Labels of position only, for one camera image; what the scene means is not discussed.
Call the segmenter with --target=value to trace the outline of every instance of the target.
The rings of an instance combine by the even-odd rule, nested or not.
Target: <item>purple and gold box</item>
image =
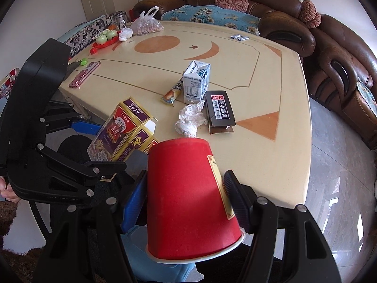
[[[133,98],[120,102],[87,151],[92,161],[126,161],[138,149],[149,153],[158,143],[153,116]]]

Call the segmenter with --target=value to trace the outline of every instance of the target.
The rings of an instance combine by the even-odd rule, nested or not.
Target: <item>beige tabletop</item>
[[[162,21],[164,30],[135,36],[89,55],[101,61],[78,89],[65,80],[61,92],[102,119],[132,96],[158,121],[155,137],[180,137],[174,129],[183,97],[174,107],[160,98],[180,79],[193,59],[211,64],[210,90],[226,90],[237,125],[234,133],[197,136],[208,140],[221,173],[238,180],[280,206],[304,203],[311,158],[311,119],[303,69],[296,52],[262,37],[195,22]],[[234,34],[246,41],[231,39]]]

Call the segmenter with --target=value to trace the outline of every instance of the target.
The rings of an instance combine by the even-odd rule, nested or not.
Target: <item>sofa armrest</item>
[[[180,8],[183,5],[185,5],[184,0],[142,0],[133,7],[133,14],[135,18],[138,18],[142,11],[147,13],[153,6],[158,6],[160,9],[156,13],[155,18],[161,20],[163,13]]]
[[[318,55],[318,64],[336,86],[343,105],[356,89],[357,73],[352,60],[338,47],[324,48]]]
[[[300,56],[312,55],[316,40],[304,23],[283,12],[269,12],[258,24],[261,37],[296,51]]]

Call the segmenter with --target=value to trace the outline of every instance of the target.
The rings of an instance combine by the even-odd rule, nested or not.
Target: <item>white tissue paper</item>
[[[201,112],[204,107],[204,100],[197,104],[185,106],[179,113],[180,119],[175,123],[175,130],[185,137],[196,137],[197,127],[208,123]]]
[[[131,29],[125,27],[125,26],[122,26],[122,30],[119,33],[119,40],[120,41],[126,41],[127,39],[132,37],[132,34],[133,34],[133,30],[131,30]]]

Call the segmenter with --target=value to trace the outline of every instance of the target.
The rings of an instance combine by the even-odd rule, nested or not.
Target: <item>pink phone case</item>
[[[78,88],[81,84],[86,80],[86,78],[101,65],[101,62],[91,62],[83,71],[80,71],[78,75],[73,79],[71,83],[69,83],[69,87],[71,88]]]

